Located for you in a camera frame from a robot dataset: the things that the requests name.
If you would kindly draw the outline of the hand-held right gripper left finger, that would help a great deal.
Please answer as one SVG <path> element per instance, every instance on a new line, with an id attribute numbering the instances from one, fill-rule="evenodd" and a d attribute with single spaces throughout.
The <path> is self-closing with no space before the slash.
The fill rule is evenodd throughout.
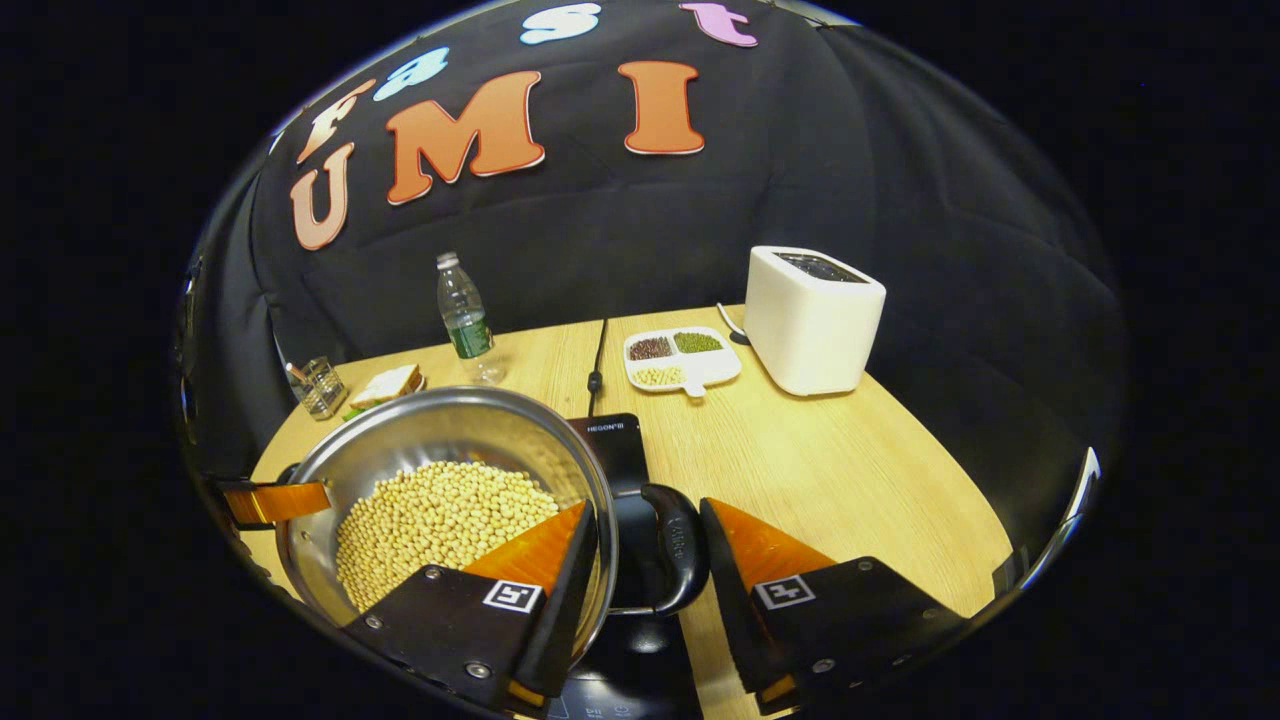
<path id="1" fill-rule="evenodd" d="M 598 536 L 585 500 L 485 556 L 479 573 L 421 568 L 343 630 L 486 711 L 540 715 L 573 662 Z"/>

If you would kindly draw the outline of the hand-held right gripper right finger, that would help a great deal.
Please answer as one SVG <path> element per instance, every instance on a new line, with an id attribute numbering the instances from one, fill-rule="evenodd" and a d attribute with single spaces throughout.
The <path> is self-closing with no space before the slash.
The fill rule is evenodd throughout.
<path id="1" fill-rule="evenodd" d="M 969 628 L 876 557 L 833 560 L 716 498 L 699 512 L 730 655 L 762 714 L 868 694 Z"/>

